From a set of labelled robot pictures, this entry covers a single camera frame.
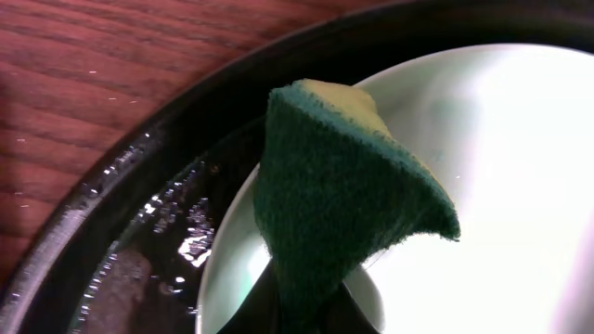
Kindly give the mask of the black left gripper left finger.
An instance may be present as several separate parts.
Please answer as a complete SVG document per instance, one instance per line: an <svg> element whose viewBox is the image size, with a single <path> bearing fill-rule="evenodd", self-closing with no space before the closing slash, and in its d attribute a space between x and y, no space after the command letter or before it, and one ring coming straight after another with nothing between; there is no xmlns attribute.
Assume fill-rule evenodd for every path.
<svg viewBox="0 0 594 334"><path fill-rule="evenodd" d="M239 309L217 334L279 334L281 303L274 265L269 262Z"/></svg>

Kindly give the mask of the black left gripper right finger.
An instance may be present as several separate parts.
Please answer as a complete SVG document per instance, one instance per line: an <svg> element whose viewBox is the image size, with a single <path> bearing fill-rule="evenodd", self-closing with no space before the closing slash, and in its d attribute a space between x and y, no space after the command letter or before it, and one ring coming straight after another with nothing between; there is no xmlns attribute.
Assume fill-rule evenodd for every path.
<svg viewBox="0 0 594 334"><path fill-rule="evenodd" d="M379 334L341 284L322 307L322 334Z"/></svg>

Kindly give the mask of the green scrubbing sponge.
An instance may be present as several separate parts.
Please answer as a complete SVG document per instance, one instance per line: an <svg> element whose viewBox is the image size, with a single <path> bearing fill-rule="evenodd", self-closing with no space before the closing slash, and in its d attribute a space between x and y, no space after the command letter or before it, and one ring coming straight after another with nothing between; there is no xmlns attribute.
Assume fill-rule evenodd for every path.
<svg viewBox="0 0 594 334"><path fill-rule="evenodd" d="M392 137L375 100L311 79L269 94L253 208L289 330L311 328L322 304L376 252L417 234L460 236L452 200Z"/></svg>

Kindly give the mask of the pale green plate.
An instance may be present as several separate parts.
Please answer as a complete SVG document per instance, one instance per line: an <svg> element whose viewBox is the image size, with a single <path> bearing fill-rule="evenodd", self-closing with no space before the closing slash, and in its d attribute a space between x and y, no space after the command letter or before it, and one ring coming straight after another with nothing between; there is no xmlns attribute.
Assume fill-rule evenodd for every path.
<svg viewBox="0 0 594 334"><path fill-rule="evenodd" d="M371 325L379 333L591 332L592 54L473 45L351 86L375 100L392 137L444 188L460 227L457 240L410 236L342 281ZM262 124L264 149L204 255L199 333L217 333L273 262L253 208L265 116Z"/></svg>

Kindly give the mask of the round black serving tray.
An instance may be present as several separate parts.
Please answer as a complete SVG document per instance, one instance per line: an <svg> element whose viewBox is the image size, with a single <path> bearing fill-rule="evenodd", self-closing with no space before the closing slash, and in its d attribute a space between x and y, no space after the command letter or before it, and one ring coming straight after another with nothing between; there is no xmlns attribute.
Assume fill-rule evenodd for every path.
<svg viewBox="0 0 594 334"><path fill-rule="evenodd" d="M589 1L403 1L341 16L199 80L112 148L50 215L1 301L5 333L64 333L91 276L143 204L192 161L256 157L268 91L301 77L352 84L449 48L539 43L593 48Z"/></svg>

